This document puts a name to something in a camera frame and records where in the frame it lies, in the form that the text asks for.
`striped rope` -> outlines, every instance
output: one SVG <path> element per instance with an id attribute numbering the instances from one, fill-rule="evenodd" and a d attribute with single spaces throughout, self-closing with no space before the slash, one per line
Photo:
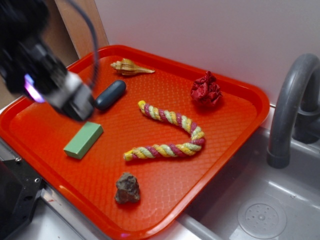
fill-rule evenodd
<path id="1" fill-rule="evenodd" d="M 187 157 L 199 152 L 202 145 L 205 143 L 204 132 L 190 118 L 175 113 L 173 111 L 158 109 L 145 101 L 140 101 L 138 106 L 142 114 L 147 117 L 161 122 L 171 123 L 191 135 L 191 141 L 183 144 L 162 144 L 146 147 L 135 147 L 132 150 L 124 153 L 123 158 L 126 161 L 134 159 L 154 159 L 160 157 Z"/>

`stainless steel sink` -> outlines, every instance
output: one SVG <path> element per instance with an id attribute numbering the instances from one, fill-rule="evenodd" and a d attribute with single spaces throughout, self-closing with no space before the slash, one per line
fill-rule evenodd
<path id="1" fill-rule="evenodd" d="M 289 166 L 267 164 L 259 128 L 180 217 L 212 240 L 320 240 L 320 153 L 293 140 Z"/>

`white wall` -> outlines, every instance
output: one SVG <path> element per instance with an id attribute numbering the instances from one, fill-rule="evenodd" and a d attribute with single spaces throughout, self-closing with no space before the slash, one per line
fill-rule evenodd
<path id="1" fill-rule="evenodd" d="M 95 0 L 111 45 L 260 87 L 276 103 L 293 61 L 320 57 L 320 0 Z"/>

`spiral seashell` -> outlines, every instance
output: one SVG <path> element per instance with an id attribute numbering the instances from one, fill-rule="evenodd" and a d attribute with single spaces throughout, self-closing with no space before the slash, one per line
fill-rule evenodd
<path id="1" fill-rule="evenodd" d="M 115 69 L 117 73 L 124 76 L 132 76 L 141 73 L 152 74 L 155 72 L 154 70 L 138 66 L 133 61 L 127 58 L 122 59 L 122 61 L 111 63 L 110 66 L 113 67 L 113 69 Z"/>

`drain strainer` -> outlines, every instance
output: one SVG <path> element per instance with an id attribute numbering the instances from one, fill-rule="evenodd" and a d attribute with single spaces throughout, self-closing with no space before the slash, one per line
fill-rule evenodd
<path id="1" fill-rule="evenodd" d="M 268 198 L 252 198 L 239 209 L 241 228 L 257 239 L 272 239 L 286 227 L 287 217 L 282 207 Z"/>

